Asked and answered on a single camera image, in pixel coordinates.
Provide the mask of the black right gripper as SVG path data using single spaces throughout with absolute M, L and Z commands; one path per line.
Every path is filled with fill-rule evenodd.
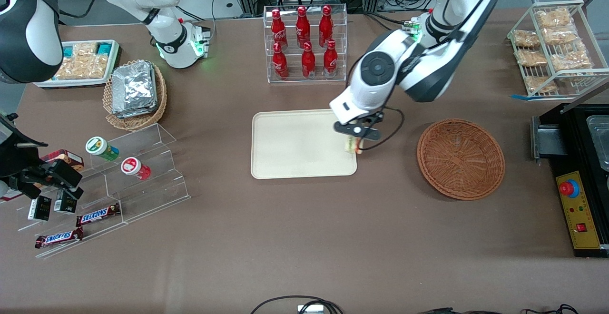
M 30 199 L 37 199 L 41 194 L 39 185 L 59 189 L 61 200 L 78 201 L 84 191 L 79 187 L 82 175 L 70 167 L 65 160 L 55 159 L 50 162 L 28 167 L 19 174 L 19 191 Z

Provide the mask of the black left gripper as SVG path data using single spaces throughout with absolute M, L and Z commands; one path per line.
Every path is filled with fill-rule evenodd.
M 383 111 L 376 112 L 361 118 L 353 119 L 352 121 L 341 124 L 336 121 L 333 124 L 335 132 L 346 134 L 354 139 L 354 152 L 363 151 L 363 140 L 379 141 L 382 134 L 374 128 L 377 123 L 383 122 Z

